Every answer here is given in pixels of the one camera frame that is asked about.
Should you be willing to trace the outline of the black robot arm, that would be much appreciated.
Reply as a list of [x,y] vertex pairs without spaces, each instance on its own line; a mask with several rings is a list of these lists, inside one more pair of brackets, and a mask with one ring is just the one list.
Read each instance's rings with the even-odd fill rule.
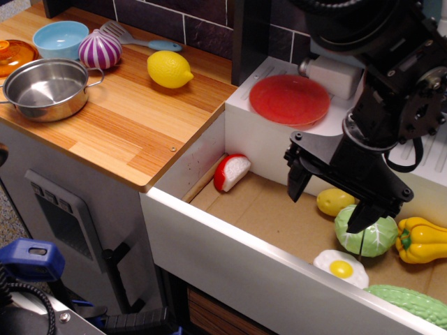
[[417,1],[297,1],[307,29],[322,48],[355,57],[365,66],[363,88],[342,122],[342,133],[323,136],[296,131],[285,158],[288,194],[297,200],[311,177],[358,199],[348,231],[358,233],[380,218],[394,217],[413,199],[398,178],[412,166],[389,159],[412,142],[415,161],[422,138],[444,124],[446,39]]

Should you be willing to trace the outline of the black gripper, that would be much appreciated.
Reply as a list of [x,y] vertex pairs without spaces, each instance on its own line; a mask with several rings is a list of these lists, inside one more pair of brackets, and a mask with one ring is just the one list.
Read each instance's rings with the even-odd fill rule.
[[347,135],[291,134],[284,158],[290,168],[287,192],[297,202],[309,180],[318,177],[359,200],[348,233],[359,233],[381,217],[396,216],[414,193],[387,166],[380,151],[356,144]]

